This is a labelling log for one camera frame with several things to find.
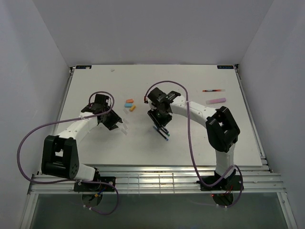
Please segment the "blue thin pen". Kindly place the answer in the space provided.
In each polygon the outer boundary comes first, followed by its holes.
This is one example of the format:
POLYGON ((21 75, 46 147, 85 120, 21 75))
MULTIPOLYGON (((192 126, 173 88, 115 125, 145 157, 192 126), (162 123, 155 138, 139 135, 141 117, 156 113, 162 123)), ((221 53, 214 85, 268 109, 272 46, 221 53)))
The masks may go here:
POLYGON ((158 134, 160 134, 166 141, 169 140, 169 138, 166 137, 164 134, 162 134, 161 131, 160 131, 159 129, 157 129, 156 126, 153 126, 153 128, 154 128, 154 130, 155 130, 158 134))

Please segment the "green thin pen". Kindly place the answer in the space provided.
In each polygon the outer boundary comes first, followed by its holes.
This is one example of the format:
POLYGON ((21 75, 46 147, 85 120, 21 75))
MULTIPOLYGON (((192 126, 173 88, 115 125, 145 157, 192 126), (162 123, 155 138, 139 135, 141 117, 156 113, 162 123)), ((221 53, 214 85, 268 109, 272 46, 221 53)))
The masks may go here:
POLYGON ((169 133, 166 133, 164 130, 163 130, 163 127, 162 128, 160 128, 160 131, 162 131, 165 135, 167 135, 167 136, 170 136, 170 134, 169 133))

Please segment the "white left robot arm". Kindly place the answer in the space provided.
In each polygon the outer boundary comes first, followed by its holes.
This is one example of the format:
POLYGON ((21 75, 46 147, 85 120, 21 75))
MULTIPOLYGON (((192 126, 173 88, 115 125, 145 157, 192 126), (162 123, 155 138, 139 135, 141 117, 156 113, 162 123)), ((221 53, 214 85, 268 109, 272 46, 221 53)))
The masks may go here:
POLYGON ((65 179, 83 180, 89 190, 101 186, 96 169, 79 162, 78 145, 98 124, 108 130, 118 128, 122 119, 111 110, 107 114, 91 117, 91 112, 81 112, 80 120, 73 122, 58 135, 49 135, 44 140, 41 171, 43 174, 65 179))

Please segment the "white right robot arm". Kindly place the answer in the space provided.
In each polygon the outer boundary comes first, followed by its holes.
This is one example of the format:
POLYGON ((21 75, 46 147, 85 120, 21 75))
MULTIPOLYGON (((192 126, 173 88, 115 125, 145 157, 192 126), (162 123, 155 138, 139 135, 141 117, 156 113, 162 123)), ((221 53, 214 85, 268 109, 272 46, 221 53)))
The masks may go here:
POLYGON ((209 144, 215 150, 216 168, 213 176, 198 177, 202 187, 227 189, 233 183, 237 170, 234 148, 240 129, 227 107, 215 109, 204 106, 174 91, 168 94, 150 92, 144 98, 144 103, 150 106, 147 114, 154 123, 154 129, 163 138, 169 136, 166 125, 172 120, 172 115, 184 116, 188 122, 195 121, 206 129, 209 144))

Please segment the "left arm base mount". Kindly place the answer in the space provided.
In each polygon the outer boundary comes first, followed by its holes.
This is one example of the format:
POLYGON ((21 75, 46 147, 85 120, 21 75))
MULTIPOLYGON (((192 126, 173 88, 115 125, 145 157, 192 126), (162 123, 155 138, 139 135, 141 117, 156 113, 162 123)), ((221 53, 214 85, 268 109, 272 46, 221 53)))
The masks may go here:
POLYGON ((99 177, 96 180, 97 183, 85 183, 85 182, 76 182, 74 184, 74 192, 113 192, 114 188, 109 185, 115 186, 116 177, 99 177))

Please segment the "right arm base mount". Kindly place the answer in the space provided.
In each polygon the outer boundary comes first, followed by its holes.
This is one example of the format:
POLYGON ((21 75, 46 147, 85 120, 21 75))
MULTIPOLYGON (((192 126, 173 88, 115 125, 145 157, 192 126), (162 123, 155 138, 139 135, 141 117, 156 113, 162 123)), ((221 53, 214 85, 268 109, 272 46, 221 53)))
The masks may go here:
MULTIPOLYGON (((211 185, 215 183, 220 178, 220 176, 215 173, 213 176, 203 176, 201 178, 204 183, 211 185)), ((227 178, 222 178, 219 183, 212 187, 203 185, 199 180, 197 183, 200 184, 201 191, 240 191, 244 189, 241 178, 242 177, 240 175, 231 174, 227 178)))

